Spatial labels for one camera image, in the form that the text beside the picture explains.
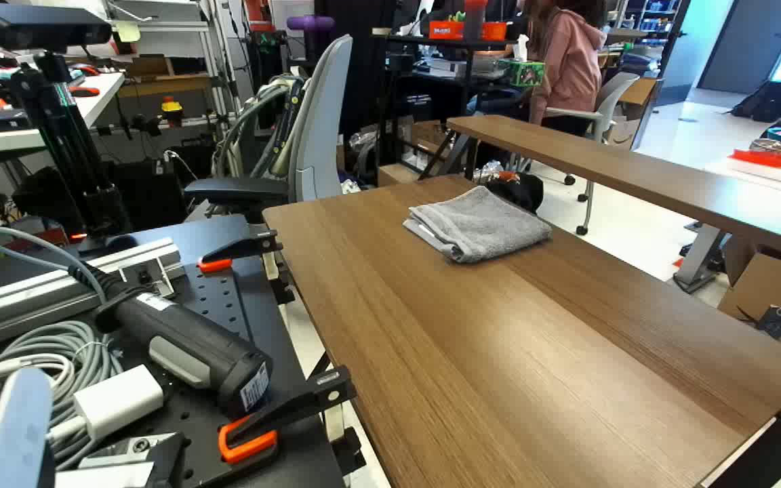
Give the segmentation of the long wooden bench table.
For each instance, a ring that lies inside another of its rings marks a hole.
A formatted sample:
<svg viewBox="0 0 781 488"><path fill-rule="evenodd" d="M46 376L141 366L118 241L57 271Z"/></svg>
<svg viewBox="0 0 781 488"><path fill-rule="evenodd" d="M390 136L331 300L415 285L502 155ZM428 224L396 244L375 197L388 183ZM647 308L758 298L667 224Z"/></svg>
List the long wooden bench table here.
<svg viewBox="0 0 781 488"><path fill-rule="evenodd" d="M454 132L686 213L781 254L781 189L679 164L502 114L454 117Z"/></svg>

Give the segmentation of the person in pink hoodie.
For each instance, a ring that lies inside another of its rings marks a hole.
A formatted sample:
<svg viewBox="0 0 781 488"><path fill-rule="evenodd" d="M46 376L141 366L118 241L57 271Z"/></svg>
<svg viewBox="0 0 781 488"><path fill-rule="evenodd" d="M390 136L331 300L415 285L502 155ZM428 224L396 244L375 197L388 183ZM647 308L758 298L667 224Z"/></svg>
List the person in pink hoodie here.
<svg viewBox="0 0 781 488"><path fill-rule="evenodd" d="M596 109L607 4L606 0L525 0L525 14L530 57L546 67L546 81L530 99L530 119L581 130L579 119L550 117L550 109Z"/></svg>

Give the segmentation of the orange-handled black clamp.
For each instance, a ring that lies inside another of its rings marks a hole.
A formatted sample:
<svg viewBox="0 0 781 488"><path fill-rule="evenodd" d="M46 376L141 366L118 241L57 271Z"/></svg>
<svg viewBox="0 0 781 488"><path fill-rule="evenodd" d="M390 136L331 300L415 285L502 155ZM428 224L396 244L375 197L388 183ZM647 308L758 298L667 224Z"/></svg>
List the orange-handled black clamp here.
<svg viewBox="0 0 781 488"><path fill-rule="evenodd" d="M240 420L224 423L217 428L217 453L229 465L244 462L262 453L275 449L285 424L310 414L321 414L329 407L350 400L352 396L355 384L350 378L350 369L329 369L317 376L310 376L291 393L270 400L266 407Z"/></svg>
<svg viewBox="0 0 781 488"><path fill-rule="evenodd" d="M280 248L280 241L275 233L248 236L248 237L240 237L233 244L226 244L226 247L203 254L195 262L195 268L202 274L224 274L224 271L232 271L240 258L266 254L266 252L278 252L278 248Z"/></svg>

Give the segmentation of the light blue grey panel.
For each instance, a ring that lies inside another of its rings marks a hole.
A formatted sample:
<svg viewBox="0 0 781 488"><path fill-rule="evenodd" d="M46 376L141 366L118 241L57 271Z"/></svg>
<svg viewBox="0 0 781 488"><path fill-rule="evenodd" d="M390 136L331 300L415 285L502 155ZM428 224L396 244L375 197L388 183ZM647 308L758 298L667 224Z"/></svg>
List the light blue grey panel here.
<svg viewBox="0 0 781 488"><path fill-rule="evenodd" d="M0 389L0 488L55 488L50 456L51 381L30 366Z"/></svg>

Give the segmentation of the rear orange-handled black clamp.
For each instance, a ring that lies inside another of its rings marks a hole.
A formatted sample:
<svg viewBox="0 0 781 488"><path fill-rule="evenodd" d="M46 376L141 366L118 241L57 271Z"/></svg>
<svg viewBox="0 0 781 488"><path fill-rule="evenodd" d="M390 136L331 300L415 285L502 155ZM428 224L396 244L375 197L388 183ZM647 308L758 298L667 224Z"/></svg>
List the rear orange-handled black clamp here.
<svg viewBox="0 0 781 488"><path fill-rule="evenodd" d="M278 248L280 248L280 241L275 233L248 236L248 237L240 237L233 244L226 244L226 247L203 254L195 262L195 268L202 274L224 274L224 271L232 271L240 258L266 254L266 252L278 252Z"/></svg>

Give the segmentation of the orange storage bin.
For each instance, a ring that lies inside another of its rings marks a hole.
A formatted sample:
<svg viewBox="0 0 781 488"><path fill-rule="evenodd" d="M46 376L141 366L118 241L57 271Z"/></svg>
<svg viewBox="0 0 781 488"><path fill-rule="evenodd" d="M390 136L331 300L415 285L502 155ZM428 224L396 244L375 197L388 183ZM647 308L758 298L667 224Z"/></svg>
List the orange storage bin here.
<svg viewBox="0 0 781 488"><path fill-rule="evenodd" d="M465 39L465 22L432 18L426 22L428 39Z"/></svg>

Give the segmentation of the black perforated breadboard plate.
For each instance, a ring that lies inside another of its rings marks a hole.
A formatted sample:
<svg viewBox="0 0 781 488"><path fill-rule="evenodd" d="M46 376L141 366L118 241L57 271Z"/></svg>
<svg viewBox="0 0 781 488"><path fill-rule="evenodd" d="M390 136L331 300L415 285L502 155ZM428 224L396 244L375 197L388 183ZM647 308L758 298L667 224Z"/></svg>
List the black perforated breadboard plate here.
<svg viewBox="0 0 781 488"><path fill-rule="evenodd" d="M184 423L184 488L344 488L321 412L344 396L308 378L264 275L275 247L244 216L209 216L118 236L172 237L184 285L177 298L125 281L92 260L72 266L89 289L97 329L175 381L169 420Z"/></svg>

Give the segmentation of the grey towel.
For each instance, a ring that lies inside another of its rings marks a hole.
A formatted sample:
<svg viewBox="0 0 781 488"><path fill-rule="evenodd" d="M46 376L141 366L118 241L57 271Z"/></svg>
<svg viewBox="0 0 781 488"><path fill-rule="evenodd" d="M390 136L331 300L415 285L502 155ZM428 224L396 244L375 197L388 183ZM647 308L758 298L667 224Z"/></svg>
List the grey towel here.
<svg viewBox="0 0 781 488"><path fill-rule="evenodd" d="M480 262L550 237L550 224L478 183L457 197L417 202L404 228L454 262Z"/></svg>

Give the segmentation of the white power adapter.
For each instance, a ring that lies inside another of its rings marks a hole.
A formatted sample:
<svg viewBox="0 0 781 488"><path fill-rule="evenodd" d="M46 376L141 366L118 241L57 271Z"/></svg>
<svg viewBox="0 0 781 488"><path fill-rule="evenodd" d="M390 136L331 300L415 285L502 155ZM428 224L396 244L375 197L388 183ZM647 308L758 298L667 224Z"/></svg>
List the white power adapter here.
<svg viewBox="0 0 781 488"><path fill-rule="evenodd" d="M104 439L163 407L163 388L146 366L89 384L73 403L92 439Z"/></svg>

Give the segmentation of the grey office chair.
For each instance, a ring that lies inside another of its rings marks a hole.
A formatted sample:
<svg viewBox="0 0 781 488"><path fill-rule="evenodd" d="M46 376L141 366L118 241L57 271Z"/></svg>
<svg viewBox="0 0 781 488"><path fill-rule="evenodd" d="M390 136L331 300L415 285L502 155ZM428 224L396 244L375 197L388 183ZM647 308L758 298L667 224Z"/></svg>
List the grey office chair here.
<svg viewBox="0 0 781 488"><path fill-rule="evenodd" d="M224 130L213 175L184 187L192 202L264 220L266 205L342 191L337 171L340 122L352 38L335 38L312 73L291 69L264 84Z"/></svg>

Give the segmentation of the black handheld scanner device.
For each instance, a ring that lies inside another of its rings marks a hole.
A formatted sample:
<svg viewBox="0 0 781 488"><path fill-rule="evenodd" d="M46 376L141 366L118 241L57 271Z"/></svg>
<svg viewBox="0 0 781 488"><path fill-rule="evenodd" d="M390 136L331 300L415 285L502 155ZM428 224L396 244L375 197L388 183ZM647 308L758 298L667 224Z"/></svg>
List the black handheld scanner device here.
<svg viewBox="0 0 781 488"><path fill-rule="evenodd" d="M123 327L169 373L213 389L232 420L253 412L272 388L272 358L262 347L154 292L120 292L95 312L95 324Z"/></svg>

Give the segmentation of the black tripod stand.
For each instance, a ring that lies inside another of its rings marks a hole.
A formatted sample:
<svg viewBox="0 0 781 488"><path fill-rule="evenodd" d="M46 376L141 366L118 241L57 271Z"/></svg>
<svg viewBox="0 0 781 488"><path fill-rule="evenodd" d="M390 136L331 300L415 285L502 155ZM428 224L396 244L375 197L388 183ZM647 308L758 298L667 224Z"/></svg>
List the black tripod stand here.
<svg viewBox="0 0 781 488"><path fill-rule="evenodd" d="M35 54L11 73L7 87L40 132L66 194L78 213L78 228L89 236L130 229L123 191L106 174L89 128L72 94L66 54L51 49Z"/></svg>

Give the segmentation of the aluminium extrusion rail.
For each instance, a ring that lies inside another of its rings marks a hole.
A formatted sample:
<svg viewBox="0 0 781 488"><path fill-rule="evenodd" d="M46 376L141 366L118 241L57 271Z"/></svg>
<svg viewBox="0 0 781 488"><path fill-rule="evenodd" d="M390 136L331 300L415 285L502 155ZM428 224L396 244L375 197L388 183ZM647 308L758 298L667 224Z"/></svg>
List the aluminium extrusion rail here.
<svg viewBox="0 0 781 488"><path fill-rule="evenodd" d="M182 252L172 237L92 258L92 266L123 281L149 285L167 298L175 296L175 281L184 274ZM95 305L97 296L69 271L46 271L0 285L0 340L24 332L32 324L73 317Z"/></svg>

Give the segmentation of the front orange-handled black clamp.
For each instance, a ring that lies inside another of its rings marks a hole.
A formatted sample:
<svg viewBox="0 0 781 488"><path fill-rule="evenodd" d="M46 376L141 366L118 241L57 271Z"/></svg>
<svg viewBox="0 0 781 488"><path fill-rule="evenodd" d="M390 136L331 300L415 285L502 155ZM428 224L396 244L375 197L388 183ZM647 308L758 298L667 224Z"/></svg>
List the front orange-handled black clamp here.
<svg viewBox="0 0 781 488"><path fill-rule="evenodd" d="M275 449L285 424L310 414L321 414L329 407L350 400L352 396L355 384L350 378L350 369L329 369L317 376L310 376L291 393L270 400L266 407L240 420L224 423L217 428L217 453L229 465L244 462L262 453Z"/></svg>

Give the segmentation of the white office chair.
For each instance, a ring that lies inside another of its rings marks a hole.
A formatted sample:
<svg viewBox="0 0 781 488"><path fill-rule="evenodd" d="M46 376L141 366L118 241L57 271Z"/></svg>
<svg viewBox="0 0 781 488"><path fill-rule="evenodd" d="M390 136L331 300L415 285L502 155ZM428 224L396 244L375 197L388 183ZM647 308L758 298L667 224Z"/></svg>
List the white office chair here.
<svg viewBox="0 0 781 488"><path fill-rule="evenodd" d="M587 137L606 142L607 132L615 125L613 122L615 104L637 77L640 77L637 73L628 73L628 69L615 73L607 84L603 84L594 111L576 111L576 109L553 109L550 104L549 114L588 122ZM587 189L579 191L579 202L587 202L583 222L576 228L579 236L588 233L591 205L594 205L591 197L594 197L594 180L587 179Z"/></svg>

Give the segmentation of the white side desk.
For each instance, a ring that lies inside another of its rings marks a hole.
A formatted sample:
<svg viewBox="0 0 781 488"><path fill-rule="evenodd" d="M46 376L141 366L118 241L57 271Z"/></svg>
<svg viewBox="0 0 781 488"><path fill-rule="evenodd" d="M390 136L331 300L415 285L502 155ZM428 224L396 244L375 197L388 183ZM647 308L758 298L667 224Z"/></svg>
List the white side desk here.
<svg viewBox="0 0 781 488"><path fill-rule="evenodd" d="M95 119L120 91L123 81L123 73L100 73L78 81L81 88L92 88L92 96L73 99L87 125L95 125ZM19 109L0 109L0 159L19 157L35 149L43 149L43 137L30 125L30 119Z"/></svg>

